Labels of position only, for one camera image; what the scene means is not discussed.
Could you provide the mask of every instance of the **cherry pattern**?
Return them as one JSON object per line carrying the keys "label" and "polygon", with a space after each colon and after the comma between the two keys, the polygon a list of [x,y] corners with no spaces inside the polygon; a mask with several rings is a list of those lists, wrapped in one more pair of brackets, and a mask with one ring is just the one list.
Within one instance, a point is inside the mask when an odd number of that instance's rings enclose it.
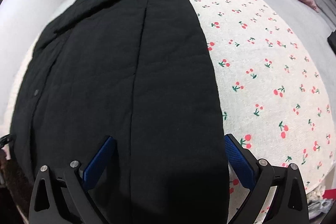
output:
{"label": "cherry pattern", "polygon": [[[336,141],[335,132],[325,130],[325,123],[332,124],[331,109],[314,60],[292,29],[263,0],[189,1],[198,15],[207,46],[211,48],[209,54],[218,85],[224,131],[233,132],[238,140],[242,137],[244,148],[251,149],[257,157],[277,162],[279,166],[303,163],[300,165],[301,175],[305,182],[309,182],[305,183],[307,191],[312,190],[330,168]],[[235,95],[227,96],[225,91],[228,90]],[[280,121],[283,121],[283,127],[279,126]],[[245,134],[238,138],[240,132],[251,132],[248,134],[252,136],[258,134],[258,138],[255,137],[252,144],[244,138]],[[260,145],[265,147],[265,141],[272,143],[274,153],[270,152],[271,146],[260,149]],[[312,145],[315,141],[318,144],[316,151]],[[315,173],[320,162],[323,165]],[[234,173],[230,178],[230,204],[235,204],[230,206],[235,211],[241,202],[241,183],[233,184]],[[261,210],[264,216],[268,205],[270,203]],[[258,223],[262,223],[260,217],[256,219]]]}
{"label": "cherry pattern", "polygon": [[327,144],[330,144],[330,138],[331,138],[330,133],[325,138],[327,139]]}
{"label": "cherry pattern", "polygon": [[228,63],[226,59],[223,59],[222,62],[218,62],[218,64],[221,67],[229,67],[230,66],[230,63]]}
{"label": "cherry pattern", "polygon": [[212,47],[215,45],[215,43],[214,42],[209,42],[209,43],[207,43],[207,45],[208,45],[208,51],[212,51]]}
{"label": "cherry pattern", "polygon": [[255,73],[253,73],[253,69],[247,70],[246,74],[250,74],[253,79],[255,79],[257,77],[257,75]]}
{"label": "cherry pattern", "polygon": [[283,121],[279,123],[279,128],[281,131],[281,138],[286,138],[286,132],[289,130],[288,125],[283,124]]}
{"label": "cherry pattern", "polygon": [[245,24],[245,23],[242,23],[241,21],[239,21],[238,23],[241,25],[241,27],[242,27],[243,29],[246,29],[246,27],[247,27],[247,24]]}
{"label": "cherry pattern", "polygon": [[253,112],[253,114],[259,117],[259,116],[260,116],[259,112],[260,112],[260,110],[263,110],[264,107],[263,107],[263,106],[260,106],[259,104],[255,104],[255,107],[256,107],[256,109],[255,109],[255,111]]}
{"label": "cherry pattern", "polygon": [[273,90],[274,95],[279,95],[281,98],[284,96],[285,87],[282,85],[281,88]]}
{"label": "cherry pattern", "polygon": [[308,157],[307,149],[303,150],[303,155],[302,155],[302,165],[306,163],[306,158]]}
{"label": "cherry pattern", "polygon": [[237,42],[234,42],[232,39],[230,39],[229,45],[235,45],[236,47],[238,47],[240,44],[238,44]]}
{"label": "cherry pattern", "polygon": [[240,85],[240,83],[239,82],[236,82],[236,86],[232,86],[232,89],[235,91],[235,92],[237,92],[237,90],[238,89],[244,89],[244,86],[243,85]]}
{"label": "cherry pattern", "polygon": [[311,127],[311,131],[314,131],[315,129],[315,123],[311,121],[311,119],[308,120],[308,125]]}
{"label": "cherry pattern", "polygon": [[296,113],[296,115],[299,115],[299,109],[301,106],[299,104],[296,104],[296,107],[293,108],[293,112]]}
{"label": "cherry pattern", "polygon": [[270,67],[271,67],[271,64],[272,64],[272,61],[271,61],[271,60],[268,60],[267,58],[265,58],[265,62],[267,62],[267,63],[265,64],[265,67],[270,68]]}
{"label": "cherry pattern", "polygon": [[318,107],[317,108],[317,116],[321,117],[321,114],[322,114],[322,110]]}
{"label": "cherry pattern", "polygon": [[281,166],[282,166],[282,167],[288,167],[288,165],[289,165],[289,163],[291,162],[291,160],[292,160],[292,157],[287,156],[285,162],[283,162],[283,163],[281,164]]}
{"label": "cherry pattern", "polygon": [[218,22],[211,23],[211,27],[216,27],[217,29],[219,29],[219,28],[220,28],[220,26],[219,26],[219,23],[218,23]]}
{"label": "cherry pattern", "polygon": [[311,91],[311,93],[313,93],[313,94],[316,94],[316,93],[320,94],[320,90],[317,89],[317,88],[315,88],[315,86],[313,86],[312,89],[311,89],[310,91]]}
{"label": "cherry pattern", "polygon": [[273,47],[273,43],[272,42],[270,42],[268,39],[265,39],[265,41],[266,41],[266,43],[267,43],[267,45],[269,47]]}
{"label": "cherry pattern", "polygon": [[251,44],[254,44],[254,40],[255,40],[255,38],[250,37],[250,39],[247,39],[247,42],[249,42],[249,43],[251,43]]}
{"label": "cherry pattern", "polygon": [[252,145],[250,143],[248,143],[249,141],[251,141],[252,136],[250,134],[245,135],[244,138],[241,138],[239,143],[242,147],[246,147],[247,149],[250,149],[252,147]]}
{"label": "cherry pattern", "polygon": [[314,150],[314,151],[317,151],[317,150],[320,151],[320,148],[321,148],[321,147],[320,147],[320,145],[318,144],[318,142],[315,141],[315,142],[314,142],[314,146],[313,146],[313,150]]}

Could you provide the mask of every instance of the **black object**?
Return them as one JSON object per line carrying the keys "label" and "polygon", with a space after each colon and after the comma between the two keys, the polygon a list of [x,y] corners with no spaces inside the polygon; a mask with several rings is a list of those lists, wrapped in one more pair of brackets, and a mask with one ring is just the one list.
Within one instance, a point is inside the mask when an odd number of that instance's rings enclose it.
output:
{"label": "black object", "polygon": [[[253,168],[258,167],[256,170],[256,184],[251,190],[237,213],[230,220],[229,224],[252,224],[258,216],[262,205],[268,195],[271,186],[277,186],[275,196],[263,224],[308,224],[308,206],[305,196],[305,188],[300,175],[298,166],[290,164],[289,167],[276,167],[269,164],[266,160],[257,160],[253,158],[251,152],[240,146],[233,135],[228,134],[225,136],[226,146],[228,143],[235,145],[241,155],[247,155],[247,163]],[[69,190],[71,198],[79,212],[80,221],[84,224],[103,224],[107,223],[106,219],[101,215],[99,210],[91,201],[89,195],[80,186],[82,174],[87,166],[93,167],[98,163],[96,156],[100,154],[101,150],[105,149],[106,160],[114,150],[106,149],[105,144],[102,145],[99,152],[93,159],[86,164],[85,167],[78,165],[71,167],[68,166],[63,171],[63,177],[58,178],[52,182],[52,175],[46,166],[41,167],[36,182],[34,185],[33,195],[31,198],[29,223],[30,224],[70,224],[62,218],[58,212],[58,207],[53,197],[53,183],[55,181],[62,182]],[[335,205],[332,207],[322,224],[334,223]]]}
{"label": "black object", "polygon": [[331,35],[328,37],[328,43],[331,49],[336,54],[336,31],[332,32]]}
{"label": "black object", "polygon": [[12,136],[10,134],[5,135],[0,138],[0,149],[3,148],[6,144],[12,141]]}
{"label": "black object", "polygon": [[33,185],[42,165],[57,173],[72,160],[84,163],[113,135],[116,153],[89,191],[110,223],[222,224],[229,200],[222,121],[189,0],[77,0],[34,48],[10,153]]}

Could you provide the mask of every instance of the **red object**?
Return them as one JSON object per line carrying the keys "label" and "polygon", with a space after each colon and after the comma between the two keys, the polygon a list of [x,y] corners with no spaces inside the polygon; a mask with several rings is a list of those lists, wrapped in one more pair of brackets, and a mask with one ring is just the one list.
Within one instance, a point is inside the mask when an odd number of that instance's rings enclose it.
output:
{"label": "red object", "polygon": [[325,193],[323,195],[323,198],[332,198],[336,199],[336,189],[331,189],[331,190],[325,190]]}

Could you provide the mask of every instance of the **black jacket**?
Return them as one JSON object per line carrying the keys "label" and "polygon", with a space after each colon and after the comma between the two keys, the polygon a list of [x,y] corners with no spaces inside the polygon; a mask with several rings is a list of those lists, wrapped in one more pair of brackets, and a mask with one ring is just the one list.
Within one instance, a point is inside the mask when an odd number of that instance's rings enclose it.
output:
{"label": "black jacket", "polygon": [[222,114],[189,0],[77,0],[36,44],[11,133],[31,183],[113,136],[90,192],[111,223],[226,223]]}

